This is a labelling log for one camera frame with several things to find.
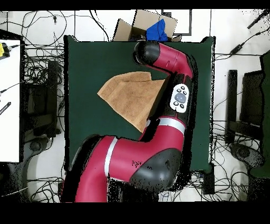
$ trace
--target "floor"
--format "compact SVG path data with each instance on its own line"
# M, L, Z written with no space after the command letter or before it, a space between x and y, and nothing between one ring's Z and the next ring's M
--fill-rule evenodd
M188 10L165 10L166 12L172 12L172 17L178 19L176 28L177 33L188 33L189 27L189 13ZM192 10L192 30L191 36L183 36L183 42L200 42L206 36L215 36L216 45L215 52L216 57L219 59L226 58L228 54L236 45L241 44L253 34L258 31L263 31L270 26L269 17L266 17L255 24L250 30L247 26L259 15L262 10ZM57 16L56 24L53 21L53 15ZM22 29L17 24L8 24L8 30L17 34L21 34L21 31L33 44L50 44L55 41L55 37L60 36L63 31L64 34L74 35L78 41L103 41L106 40L103 31L95 24L95 22L89 17L89 11L38 11L35 17L35 23L29 28ZM23 18L27 12L9 12L8 20L14 23L22 24ZM109 39L111 40L114 34L115 25L118 18L123 19L129 24L132 24L135 10L121 10L121 11L97 11L98 20L103 24ZM25 17L24 26L27 27L31 23L35 13L29 13ZM4 22L4 18L0 16L0 24ZM0 29L6 30L6 24L0 25ZM218 60L215 63L215 90L214 90L214 107L226 99L227 89L227 74L228 70L238 70L238 92L242 90L242 78L245 72L260 70L259 56L270 49L270 34L269 31L259 36L251 38L243 46L238 55L234 55L226 60ZM36 50L29 50L29 55L36 54ZM240 99L241 94L237 97L237 119L240 114ZM226 103L222 103L217 106L214 112L214 133L224 133L222 127L224 122L216 122L216 120L225 120ZM215 195L201 195L201 189L199 188L201 179L197 176L192 177L192 183L184 188L181 192L163 192L160 194L160 201L201 201L201 200L245 200L245 189L239 190L236 187L236 196L232 195L232 189L228 188L228 180L225 180L227 173L230 179L232 174L237 171L246 172L245 166L242 162L234 159L230 152L222 148L224 142L218 140L217 145L220 145L220 149L215 153L215 177L216 186ZM61 173L61 167L64 160L64 147L65 139L64 132L54 139L52 147L35 156L28 168L28 179L48 178L48 177L60 177L64 176L64 171ZM245 174L236 174L233 177L234 182L237 185L242 185L244 188L248 184L248 180ZM43 182L30 182L29 194L33 194L36 190L42 186ZM44 199L44 195L38 194L37 200Z

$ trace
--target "yellow tool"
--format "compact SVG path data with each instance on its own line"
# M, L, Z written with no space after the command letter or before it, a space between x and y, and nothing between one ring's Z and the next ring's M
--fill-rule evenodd
M14 45L14 46L7 46L6 43L0 43L0 60L8 58L10 56L10 52L12 48L15 48L17 46L24 45L24 44L19 44L19 45Z
M9 52L10 50L6 43L0 43L0 60L8 58L10 56Z

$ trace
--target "white button panel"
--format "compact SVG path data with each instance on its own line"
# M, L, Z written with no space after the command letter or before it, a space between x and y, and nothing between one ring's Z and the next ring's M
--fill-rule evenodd
M184 113L187 110L189 98L189 89L185 84L178 84L173 88L170 107L178 113Z

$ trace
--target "cardboard box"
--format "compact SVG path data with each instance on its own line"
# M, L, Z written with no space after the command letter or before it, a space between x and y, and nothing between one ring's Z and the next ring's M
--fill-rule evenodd
M172 41L177 20L146 10L136 10L132 26L124 20L118 19L113 41L129 41L132 35L145 35L149 27L162 19L165 21L164 32L168 37L168 41Z

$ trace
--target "white desk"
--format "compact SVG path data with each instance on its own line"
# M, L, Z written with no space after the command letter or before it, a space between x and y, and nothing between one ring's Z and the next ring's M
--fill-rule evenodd
M0 40L8 46L20 44L19 40ZM0 60L0 91L20 82L20 46L12 49L10 57ZM20 151L20 85L0 96L0 110L11 105L0 115L0 162L19 162Z

